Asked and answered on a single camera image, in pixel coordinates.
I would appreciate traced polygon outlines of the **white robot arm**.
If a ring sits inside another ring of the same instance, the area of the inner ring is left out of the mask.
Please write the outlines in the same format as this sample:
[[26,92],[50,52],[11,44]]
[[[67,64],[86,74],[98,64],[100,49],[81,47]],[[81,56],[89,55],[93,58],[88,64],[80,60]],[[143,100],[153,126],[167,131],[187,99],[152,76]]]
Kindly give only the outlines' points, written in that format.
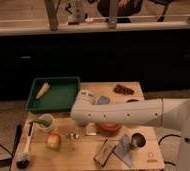
[[178,130],[181,132],[181,141],[176,171],[190,171],[190,98],[97,105],[92,92],[81,90],[70,116],[79,125],[117,123]]

